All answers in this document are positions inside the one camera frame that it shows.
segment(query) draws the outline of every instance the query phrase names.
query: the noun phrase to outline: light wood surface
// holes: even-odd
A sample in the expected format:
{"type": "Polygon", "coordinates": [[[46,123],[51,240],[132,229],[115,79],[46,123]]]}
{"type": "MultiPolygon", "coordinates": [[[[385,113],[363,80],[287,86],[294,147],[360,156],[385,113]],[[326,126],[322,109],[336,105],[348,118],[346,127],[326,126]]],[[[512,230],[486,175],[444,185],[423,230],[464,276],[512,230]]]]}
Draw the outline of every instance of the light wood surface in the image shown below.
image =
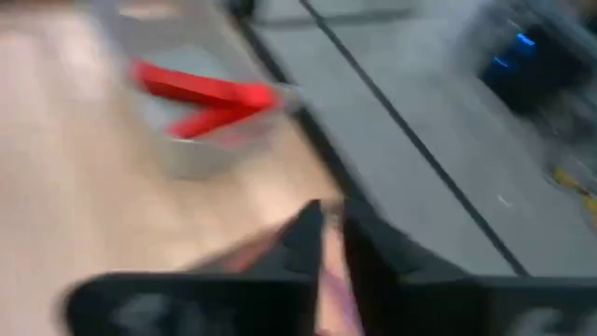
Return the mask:
{"type": "Polygon", "coordinates": [[[62,334],[69,284],[175,270],[339,194],[286,120],[270,149],[167,178],[110,55],[71,7],[0,10],[0,334],[62,334]]]}

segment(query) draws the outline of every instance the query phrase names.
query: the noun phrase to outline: black line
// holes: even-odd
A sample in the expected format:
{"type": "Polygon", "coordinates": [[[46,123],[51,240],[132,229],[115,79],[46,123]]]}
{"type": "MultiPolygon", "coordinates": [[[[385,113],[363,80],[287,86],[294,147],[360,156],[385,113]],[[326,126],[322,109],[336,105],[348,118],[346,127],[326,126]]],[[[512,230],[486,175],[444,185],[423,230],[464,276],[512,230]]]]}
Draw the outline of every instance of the black line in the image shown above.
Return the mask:
{"type": "MultiPolygon", "coordinates": [[[[244,39],[253,48],[253,52],[268,69],[273,78],[282,83],[293,83],[294,80],[285,74],[281,66],[274,60],[271,52],[255,34],[249,23],[244,20],[236,21],[236,23],[244,39]]],[[[295,119],[311,142],[319,159],[326,165],[327,170],[331,173],[334,181],[342,191],[342,194],[348,198],[360,201],[361,204],[375,213],[371,200],[363,191],[359,183],[354,180],[340,158],[340,155],[329,142],[326,133],[322,130],[313,113],[305,107],[300,109],[295,115],[295,119]]]]}
{"type": "Polygon", "coordinates": [[[477,210],[475,205],[473,205],[470,200],[466,197],[465,193],[456,185],[454,180],[450,177],[450,175],[444,170],[444,168],[439,164],[437,159],[431,153],[429,148],[425,145],[425,143],[421,140],[421,138],[417,135],[415,131],[409,126],[409,124],[405,121],[405,119],[400,115],[400,113],[396,110],[396,108],[392,105],[390,100],[385,96],[383,91],[375,84],[373,79],[367,74],[367,72],[363,69],[363,67],[358,63],[354,55],[342,44],[340,39],[336,36],[336,34],[327,26],[325,19],[311,6],[308,1],[299,0],[300,3],[307,9],[309,14],[313,16],[315,23],[321,31],[329,38],[329,40],[334,44],[336,49],[340,52],[342,57],[348,62],[348,64],[353,68],[356,74],[363,80],[365,85],[369,88],[371,93],[377,98],[378,101],[382,104],[382,106],[386,109],[390,117],[394,120],[394,122],[400,127],[402,132],[409,138],[411,143],[419,150],[419,153],[424,157],[424,159],[429,163],[431,168],[436,172],[437,176],[441,178],[444,182],[446,187],[451,191],[454,195],[456,200],[462,205],[462,207],[466,210],[466,212],[473,218],[473,221],[477,224],[477,226],[485,233],[487,238],[490,240],[492,245],[497,249],[497,251],[502,255],[502,257],[506,260],[507,263],[510,264],[512,270],[517,275],[520,276],[531,276],[528,271],[522,266],[521,262],[518,261],[516,256],[507,248],[506,244],[500,239],[500,237],[495,233],[492,227],[489,225],[487,220],[483,217],[483,215],[477,210]]]}
{"type": "MultiPolygon", "coordinates": [[[[413,13],[414,11],[409,8],[395,10],[366,10],[356,13],[326,16],[326,22],[334,25],[385,23],[408,19],[413,15],[413,13]]],[[[314,26],[316,23],[313,18],[309,16],[306,18],[296,17],[266,21],[255,19],[254,24],[264,28],[297,29],[314,26]]]]}

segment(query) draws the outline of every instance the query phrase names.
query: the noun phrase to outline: black object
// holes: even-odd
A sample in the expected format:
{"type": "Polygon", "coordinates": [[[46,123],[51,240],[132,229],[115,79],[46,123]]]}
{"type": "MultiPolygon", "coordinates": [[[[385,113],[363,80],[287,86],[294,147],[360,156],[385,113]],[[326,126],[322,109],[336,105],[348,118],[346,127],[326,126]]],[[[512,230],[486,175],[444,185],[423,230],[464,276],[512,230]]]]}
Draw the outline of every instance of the black object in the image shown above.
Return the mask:
{"type": "Polygon", "coordinates": [[[590,67],[542,25],[512,36],[481,80],[515,113],[530,115],[563,89],[586,83],[590,67]]]}
{"type": "MultiPolygon", "coordinates": [[[[69,330],[73,336],[312,336],[322,224],[319,203],[310,203],[242,273],[91,280],[67,298],[69,330]]],[[[356,201],[344,205],[342,230],[367,336],[596,334],[594,279],[473,276],[356,201]]]]}

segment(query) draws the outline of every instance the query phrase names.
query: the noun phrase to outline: red plastic piece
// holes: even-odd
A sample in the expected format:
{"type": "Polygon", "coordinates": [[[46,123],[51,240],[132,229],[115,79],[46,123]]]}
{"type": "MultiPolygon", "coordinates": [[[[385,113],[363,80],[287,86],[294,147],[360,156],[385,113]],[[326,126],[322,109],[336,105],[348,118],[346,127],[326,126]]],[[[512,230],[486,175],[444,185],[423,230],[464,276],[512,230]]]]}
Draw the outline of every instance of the red plastic piece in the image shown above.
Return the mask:
{"type": "Polygon", "coordinates": [[[180,138],[193,138],[230,125],[277,104],[275,92],[261,83],[235,83],[136,62],[132,76],[145,90],[169,99],[202,105],[201,113],[179,120],[168,132],[180,138]]]}

